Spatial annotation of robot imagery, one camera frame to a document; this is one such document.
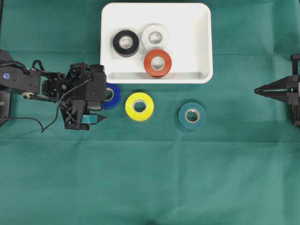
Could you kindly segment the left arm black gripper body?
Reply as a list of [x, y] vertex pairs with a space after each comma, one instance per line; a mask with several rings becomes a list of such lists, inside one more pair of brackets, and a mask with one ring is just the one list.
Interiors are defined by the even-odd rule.
[[69, 130], [89, 130], [91, 122], [82, 122], [86, 115], [94, 116], [88, 109], [93, 100], [91, 85], [94, 84], [94, 66], [76, 63], [70, 66], [67, 74], [57, 77], [58, 103], [57, 111], [61, 112], [64, 128]]

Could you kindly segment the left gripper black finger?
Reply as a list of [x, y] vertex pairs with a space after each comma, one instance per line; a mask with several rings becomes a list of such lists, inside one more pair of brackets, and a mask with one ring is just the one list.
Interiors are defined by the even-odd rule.
[[97, 124], [105, 119], [106, 119], [105, 116], [99, 114], [83, 115], [82, 124]]

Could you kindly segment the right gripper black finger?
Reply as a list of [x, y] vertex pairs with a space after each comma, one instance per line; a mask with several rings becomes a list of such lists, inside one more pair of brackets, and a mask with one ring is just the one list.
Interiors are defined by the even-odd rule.
[[286, 76], [275, 82], [263, 85], [261, 87], [255, 88], [254, 91], [269, 91], [269, 90], [283, 90], [290, 88], [292, 83], [292, 76]]
[[261, 95], [266, 98], [272, 98], [284, 103], [292, 103], [291, 98], [289, 97], [289, 92], [287, 91], [256, 91], [255, 94]]

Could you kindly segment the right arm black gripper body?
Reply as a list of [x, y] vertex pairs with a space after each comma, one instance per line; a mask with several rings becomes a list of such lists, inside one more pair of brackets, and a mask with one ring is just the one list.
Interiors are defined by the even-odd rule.
[[300, 74], [298, 69], [298, 63], [300, 61], [300, 54], [292, 54], [290, 56], [292, 62], [292, 81], [295, 82], [295, 86], [291, 88], [292, 96], [292, 124], [300, 127]]

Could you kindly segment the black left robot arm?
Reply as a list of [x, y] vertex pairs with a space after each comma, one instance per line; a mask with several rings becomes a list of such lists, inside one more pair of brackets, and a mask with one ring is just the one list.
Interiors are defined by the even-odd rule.
[[30, 68], [13, 60], [8, 51], [0, 52], [0, 123], [10, 117], [11, 95], [24, 99], [56, 104], [55, 118], [62, 115], [64, 128], [89, 130], [91, 125], [106, 117], [98, 114], [102, 110], [106, 95], [104, 66], [88, 65], [84, 62], [70, 65], [67, 74], [49, 72], [40, 60]]

